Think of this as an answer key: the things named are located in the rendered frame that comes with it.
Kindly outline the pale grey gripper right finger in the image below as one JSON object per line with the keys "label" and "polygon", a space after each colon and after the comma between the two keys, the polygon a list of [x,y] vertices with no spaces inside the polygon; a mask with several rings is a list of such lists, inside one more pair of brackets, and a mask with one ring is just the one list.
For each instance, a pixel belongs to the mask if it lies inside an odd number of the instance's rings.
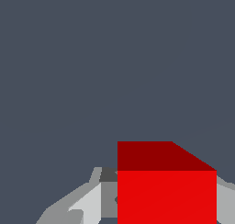
{"label": "pale grey gripper right finger", "polygon": [[217,221],[235,224],[235,184],[217,177]]}

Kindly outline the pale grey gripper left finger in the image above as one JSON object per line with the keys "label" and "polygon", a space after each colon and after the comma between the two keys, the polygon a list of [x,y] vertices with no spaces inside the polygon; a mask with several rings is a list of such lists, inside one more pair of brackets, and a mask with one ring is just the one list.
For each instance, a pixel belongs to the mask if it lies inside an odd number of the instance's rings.
{"label": "pale grey gripper left finger", "polygon": [[118,169],[95,167],[89,181],[42,213],[36,224],[99,224],[118,217]]}

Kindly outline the red cube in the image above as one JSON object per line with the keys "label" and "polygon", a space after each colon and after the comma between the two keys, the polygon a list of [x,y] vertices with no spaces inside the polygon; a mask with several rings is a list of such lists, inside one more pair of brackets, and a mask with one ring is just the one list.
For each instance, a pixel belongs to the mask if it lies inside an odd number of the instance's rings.
{"label": "red cube", "polygon": [[217,224],[217,171],[171,141],[117,144],[117,224]]}

